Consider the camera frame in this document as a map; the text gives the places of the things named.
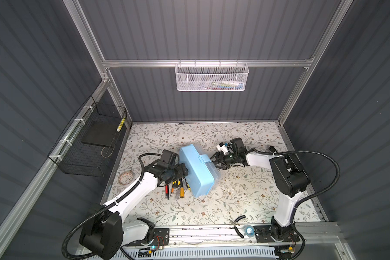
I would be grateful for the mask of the red handled hex key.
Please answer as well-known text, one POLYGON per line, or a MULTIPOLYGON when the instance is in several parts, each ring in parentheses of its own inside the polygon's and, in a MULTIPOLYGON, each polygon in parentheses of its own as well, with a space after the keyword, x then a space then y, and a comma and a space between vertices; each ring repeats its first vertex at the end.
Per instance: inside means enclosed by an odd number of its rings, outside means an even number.
POLYGON ((169 185, 165 185, 165 196, 167 200, 170 200, 169 185))

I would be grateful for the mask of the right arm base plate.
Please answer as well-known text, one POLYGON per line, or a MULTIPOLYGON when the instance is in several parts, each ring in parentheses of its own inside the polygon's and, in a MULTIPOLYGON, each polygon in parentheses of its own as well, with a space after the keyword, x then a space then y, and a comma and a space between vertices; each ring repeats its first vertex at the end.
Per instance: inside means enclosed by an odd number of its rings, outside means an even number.
POLYGON ((294 229, 294 225, 280 227, 274 225, 257 225, 253 228, 258 243, 282 243, 282 242, 299 242, 300 236, 294 229))

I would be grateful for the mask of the light blue plastic toolbox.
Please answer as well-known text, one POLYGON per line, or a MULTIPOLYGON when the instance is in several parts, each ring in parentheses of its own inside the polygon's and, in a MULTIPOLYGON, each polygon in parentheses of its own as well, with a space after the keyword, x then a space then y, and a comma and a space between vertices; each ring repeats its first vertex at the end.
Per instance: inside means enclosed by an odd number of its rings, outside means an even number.
POLYGON ((194 197, 206 196, 218 186, 221 174, 200 145, 182 147, 179 156, 188 170, 186 181, 194 197))

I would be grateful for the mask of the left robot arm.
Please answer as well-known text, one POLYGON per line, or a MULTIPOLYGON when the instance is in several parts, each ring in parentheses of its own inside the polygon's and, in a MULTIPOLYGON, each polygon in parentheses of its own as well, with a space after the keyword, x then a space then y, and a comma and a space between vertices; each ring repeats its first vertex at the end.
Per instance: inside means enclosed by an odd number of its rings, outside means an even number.
POLYGON ((155 228, 152 222, 139 217, 134 222, 125 223, 125 218, 150 192, 186 177, 189 171, 180 162, 179 155, 169 150, 156 153, 157 159, 145 165, 143 158, 148 156, 149 153, 144 153, 138 157, 141 173, 137 180, 116 197, 97 207, 91 216, 70 232, 73 235, 80 231, 79 243, 90 252, 72 255, 67 249, 69 239, 65 238, 62 248, 65 258, 83 260, 99 256, 109 260, 124 245, 133 242, 152 243, 155 228))

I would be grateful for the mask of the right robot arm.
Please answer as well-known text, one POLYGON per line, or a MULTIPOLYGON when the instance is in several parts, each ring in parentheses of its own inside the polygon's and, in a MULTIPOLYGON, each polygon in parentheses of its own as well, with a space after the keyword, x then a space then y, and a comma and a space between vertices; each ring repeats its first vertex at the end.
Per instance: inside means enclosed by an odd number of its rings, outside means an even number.
POLYGON ((299 160, 289 154, 278 155, 276 148, 272 146, 267 152, 255 148, 247 149, 241 138, 235 138, 228 144, 220 143, 217 148, 218 151, 210 159, 220 170, 235 166, 256 166, 271 170, 280 197, 269 232, 277 242, 293 234, 296 203, 310 184, 299 160))

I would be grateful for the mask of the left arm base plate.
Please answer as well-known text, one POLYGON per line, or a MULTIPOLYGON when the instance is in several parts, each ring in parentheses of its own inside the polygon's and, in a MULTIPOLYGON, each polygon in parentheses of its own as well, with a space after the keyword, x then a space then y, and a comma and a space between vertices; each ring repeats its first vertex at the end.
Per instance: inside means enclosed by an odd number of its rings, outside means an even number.
POLYGON ((149 240, 137 240, 126 244, 126 247, 149 247, 149 246, 166 246, 169 244, 170 229, 169 228, 155 228, 153 230, 153 237, 149 240))

